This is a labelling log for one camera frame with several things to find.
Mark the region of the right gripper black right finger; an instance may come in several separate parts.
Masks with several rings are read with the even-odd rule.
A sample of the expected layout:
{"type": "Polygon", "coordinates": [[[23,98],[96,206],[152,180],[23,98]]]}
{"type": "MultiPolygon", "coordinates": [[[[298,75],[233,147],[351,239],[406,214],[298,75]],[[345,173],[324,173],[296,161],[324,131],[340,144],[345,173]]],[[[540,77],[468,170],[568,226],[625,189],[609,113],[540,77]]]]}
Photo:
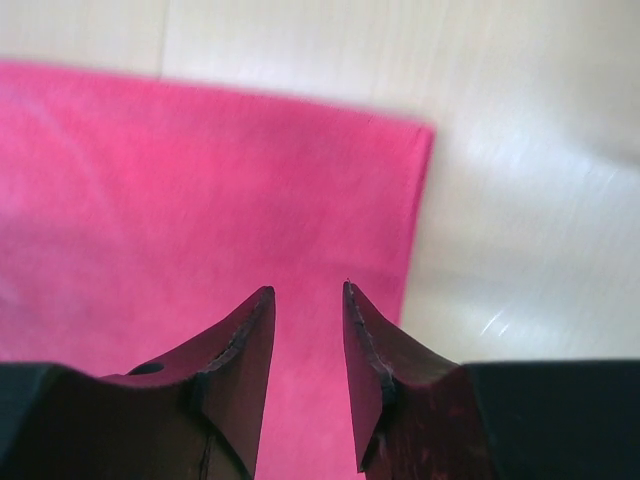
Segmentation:
{"type": "Polygon", "coordinates": [[[343,286],[358,470],[369,479],[635,479],[635,360],[458,364],[343,286]]]}

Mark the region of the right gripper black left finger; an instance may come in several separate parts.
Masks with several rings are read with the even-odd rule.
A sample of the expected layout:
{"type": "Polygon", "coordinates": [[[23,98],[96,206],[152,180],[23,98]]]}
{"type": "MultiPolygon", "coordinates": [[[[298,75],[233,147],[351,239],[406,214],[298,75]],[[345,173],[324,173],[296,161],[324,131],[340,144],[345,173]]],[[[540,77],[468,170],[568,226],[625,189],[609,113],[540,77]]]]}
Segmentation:
{"type": "Polygon", "coordinates": [[[124,375],[1,367],[5,479],[251,479],[275,333],[275,291],[124,375]]]}

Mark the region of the pink towel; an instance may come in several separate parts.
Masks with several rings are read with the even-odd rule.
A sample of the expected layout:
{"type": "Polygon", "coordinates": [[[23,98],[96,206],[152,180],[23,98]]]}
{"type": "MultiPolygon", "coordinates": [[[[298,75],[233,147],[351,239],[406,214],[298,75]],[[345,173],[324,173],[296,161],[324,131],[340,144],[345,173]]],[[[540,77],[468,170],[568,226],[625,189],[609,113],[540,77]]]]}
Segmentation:
{"type": "Polygon", "coordinates": [[[257,475],[354,479],[353,281],[402,310],[432,126],[371,110],[1,65],[1,357],[123,373],[264,285],[257,475]]]}

